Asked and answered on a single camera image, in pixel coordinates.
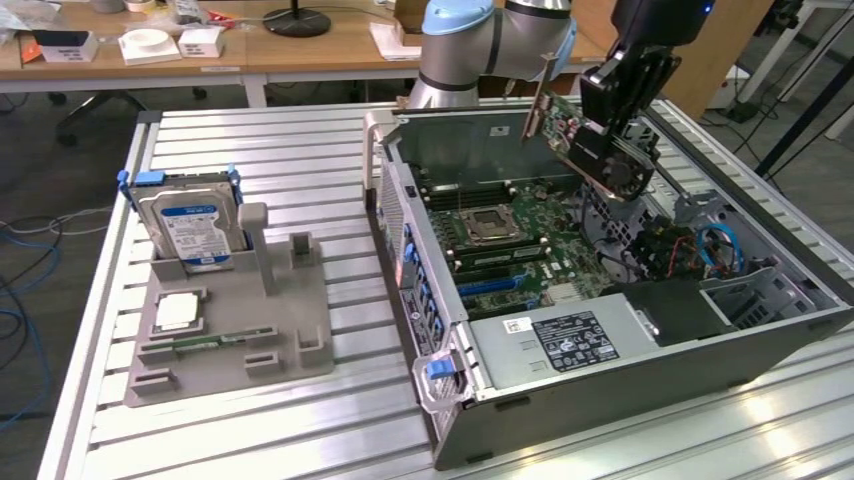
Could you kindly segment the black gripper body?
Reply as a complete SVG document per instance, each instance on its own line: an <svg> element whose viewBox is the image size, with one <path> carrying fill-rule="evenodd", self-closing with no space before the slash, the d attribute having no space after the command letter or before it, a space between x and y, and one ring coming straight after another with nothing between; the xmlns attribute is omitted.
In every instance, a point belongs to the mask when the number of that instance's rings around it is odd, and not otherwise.
<svg viewBox="0 0 854 480"><path fill-rule="evenodd" d="M705 0L618 0L611 23L618 45L678 47L690 44L709 16Z"/></svg>

